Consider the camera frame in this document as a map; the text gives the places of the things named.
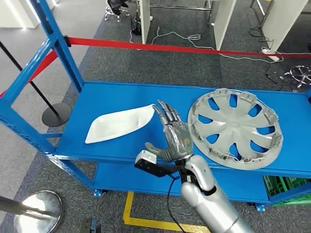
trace black pole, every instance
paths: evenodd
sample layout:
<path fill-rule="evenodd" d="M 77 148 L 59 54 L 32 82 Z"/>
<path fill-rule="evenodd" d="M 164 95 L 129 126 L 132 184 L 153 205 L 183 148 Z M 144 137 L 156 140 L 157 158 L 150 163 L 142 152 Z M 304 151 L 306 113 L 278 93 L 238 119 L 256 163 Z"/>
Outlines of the black pole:
<path fill-rule="evenodd" d="M 20 71 L 22 71 L 23 68 L 17 61 L 15 58 L 14 58 L 5 46 L 4 46 L 1 41 L 0 41 L 0 47 L 8 56 L 11 60 L 17 69 Z M 55 115 L 59 117 L 60 115 L 58 114 L 57 111 L 56 111 L 45 96 L 44 96 L 34 82 L 30 81 L 30 84 L 40 96 L 42 97 L 48 107 L 50 107 Z"/>
<path fill-rule="evenodd" d="M 0 210 L 15 215 L 25 215 L 42 220 L 57 217 L 54 216 L 54 214 L 50 211 L 42 211 L 37 208 L 26 206 L 18 201 L 2 196 L 0 196 Z"/>

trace blue metal shelf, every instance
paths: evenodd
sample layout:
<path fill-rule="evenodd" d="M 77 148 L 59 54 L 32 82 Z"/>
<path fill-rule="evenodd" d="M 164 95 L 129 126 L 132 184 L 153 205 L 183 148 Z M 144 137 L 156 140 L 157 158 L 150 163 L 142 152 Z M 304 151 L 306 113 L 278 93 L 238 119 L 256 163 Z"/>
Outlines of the blue metal shelf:
<path fill-rule="evenodd" d="M 223 170 L 213 170 L 213 174 L 230 200 L 269 203 L 263 176 Z M 171 178 L 158 178 L 134 165 L 99 163 L 94 183 L 97 189 L 167 195 Z M 177 180 L 171 193 L 180 196 L 180 188 L 180 180 Z"/>
<path fill-rule="evenodd" d="M 0 98 L 0 122 L 84 184 L 97 197 L 100 196 L 101 189 L 166 194 L 171 181 L 170 177 L 157 178 L 133 167 L 134 158 L 143 149 L 145 142 L 149 141 L 159 148 L 166 146 L 162 126 L 157 116 L 133 133 L 109 141 L 85 144 L 90 125 L 100 115 L 146 106 L 156 103 L 158 99 L 169 102 L 186 121 L 193 102 L 214 89 L 85 82 L 46 1 L 30 1 L 40 18 L 48 39 L 5 95 Z M 80 95 L 63 133 L 41 134 L 12 109 L 11 104 L 51 48 L 57 54 Z M 279 115 L 284 135 L 282 150 L 273 163 L 253 171 L 235 170 L 206 158 L 219 184 L 231 200 L 256 202 L 259 209 L 264 209 L 264 205 L 310 193 L 311 184 L 306 184 L 269 198 L 262 175 L 311 178 L 309 142 L 311 107 L 308 100 L 311 97 L 311 89 L 303 94 L 258 90 L 249 92 L 257 95 Z M 48 140 L 49 137 L 60 137 L 59 146 L 55 148 L 51 145 Z M 197 148 L 194 152 L 202 155 Z M 70 160 L 98 162 L 94 180 L 89 179 Z M 180 182 L 176 182 L 172 193 L 180 195 L 180 187 Z"/>
<path fill-rule="evenodd" d="M 146 106 L 156 103 L 158 99 L 169 102 L 186 121 L 194 101 L 214 90 L 190 86 L 86 82 L 55 154 L 61 159 L 132 164 L 143 149 L 145 142 L 149 141 L 159 148 L 166 146 L 157 116 L 155 115 L 149 124 L 136 132 L 104 142 L 85 144 L 90 125 L 103 114 Z M 306 96 L 291 92 L 249 91 L 279 115 L 284 142 L 281 153 L 273 163 L 248 173 L 311 177 L 311 157 L 309 155 L 311 107 Z M 196 148 L 195 153 L 205 157 Z M 232 170 L 208 158 L 206 160 L 213 168 Z"/>

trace stanchion base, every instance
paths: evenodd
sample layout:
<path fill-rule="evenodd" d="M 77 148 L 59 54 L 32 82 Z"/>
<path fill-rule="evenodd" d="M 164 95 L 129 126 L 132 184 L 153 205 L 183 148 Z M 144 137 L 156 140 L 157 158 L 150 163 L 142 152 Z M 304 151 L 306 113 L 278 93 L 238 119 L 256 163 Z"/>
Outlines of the stanchion base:
<path fill-rule="evenodd" d="M 56 103 L 53 107 L 58 112 L 57 116 L 51 108 L 47 108 L 42 114 L 43 124 L 49 127 L 57 127 L 66 123 L 71 115 L 72 108 L 66 103 Z"/>
<path fill-rule="evenodd" d="M 16 215 L 14 225 L 17 233 L 51 233 L 61 221 L 63 205 L 60 198 L 52 191 L 39 191 L 24 200 L 23 204 L 44 211 L 51 211 L 53 219 L 40 220 L 24 215 Z"/>

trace blue shelf surface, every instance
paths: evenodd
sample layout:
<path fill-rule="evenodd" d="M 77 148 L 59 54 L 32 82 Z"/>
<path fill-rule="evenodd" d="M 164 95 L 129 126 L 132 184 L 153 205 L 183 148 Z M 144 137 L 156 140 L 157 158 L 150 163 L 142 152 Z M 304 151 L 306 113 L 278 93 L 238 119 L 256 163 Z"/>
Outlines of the blue shelf surface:
<path fill-rule="evenodd" d="M 85 144 L 91 124 L 98 116 L 138 108 L 163 100 L 176 108 L 183 121 L 199 97 L 214 88 L 155 84 L 86 82 L 55 151 L 61 159 L 133 164 L 145 142 L 159 148 L 167 143 L 158 116 L 140 130 L 119 138 Z M 311 107 L 305 94 L 248 90 L 274 109 L 284 135 L 283 147 L 273 163 L 258 174 L 311 178 L 309 155 Z M 199 149 L 196 154 L 205 157 Z M 229 169 L 206 158 L 211 168 Z"/>
<path fill-rule="evenodd" d="M 263 176 L 214 170 L 217 183 L 230 200 L 269 203 Z M 148 194 L 168 194 L 172 179 L 169 176 L 159 178 L 134 165 L 99 163 L 94 182 L 97 189 L 133 191 Z M 177 180 L 171 188 L 171 195 L 180 196 L 181 182 Z"/>

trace red barrier rope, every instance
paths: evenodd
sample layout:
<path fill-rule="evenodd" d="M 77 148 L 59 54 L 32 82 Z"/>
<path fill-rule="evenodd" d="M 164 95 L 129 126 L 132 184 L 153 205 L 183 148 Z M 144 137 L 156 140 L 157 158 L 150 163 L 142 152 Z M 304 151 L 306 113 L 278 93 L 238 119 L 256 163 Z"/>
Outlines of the red barrier rope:
<path fill-rule="evenodd" d="M 263 54 L 258 52 L 239 52 L 239 51 L 227 51 L 227 50 L 211 50 L 211 49 L 199 49 L 191 47 L 181 47 L 172 45 L 143 45 L 139 43 L 130 43 L 123 41 L 114 40 L 95 40 L 87 38 L 69 37 L 72 45 L 86 45 L 86 46 L 98 46 L 109 47 L 118 49 L 130 49 L 130 50 L 152 50 L 152 51 L 168 51 L 168 52 L 191 52 L 191 53 L 206 53 L 206 54 L 223 54 L 223 55 L 236 55 L 236 56 L 261 56 L 269 57 L 270 54 Z M 311 54 L 285 54 L 276 53 L 276 57 L 292 57 L 292 58 L 311 58 Z"/>
<path fill-rule="evenodd" d="M 33 74 L 30 77 L 30 79 L 28 80 L 26 85 L 28 83 L 32 81 L 34 78 L 35 78 L 36 76 L 38 76 L 38 74 L 42 72 L 46 67 L 49 66 L 51 63 L 54 61 L 56 58 L 57 58 L 57 54 L 56 54 L 56 52 L 54 52 L 54 50 L 50 52 L 49 54 L 48 54 L 46 57 L 45 57 L 45 59 L 43 59 L 42 62 L 41 62 L 41 64 L 36 70 L 35 70 L 35 72 L 33 72 Z M 5 92 L 6 91 L 4 91 L 4 92 L 1 93 L 0 98 L 4 96 L 5 94 Z"/>

